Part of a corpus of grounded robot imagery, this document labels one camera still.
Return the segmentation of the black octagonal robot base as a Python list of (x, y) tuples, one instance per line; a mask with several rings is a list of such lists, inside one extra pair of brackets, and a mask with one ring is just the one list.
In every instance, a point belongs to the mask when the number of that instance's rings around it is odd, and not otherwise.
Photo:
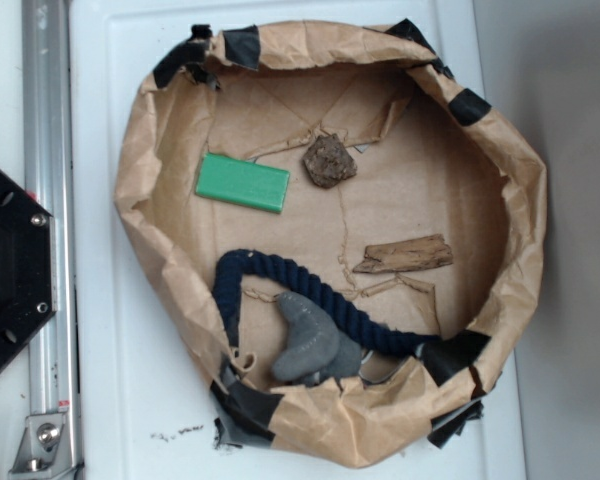
[(55, 313), (53, 216), (0, 170), (0, 374)]

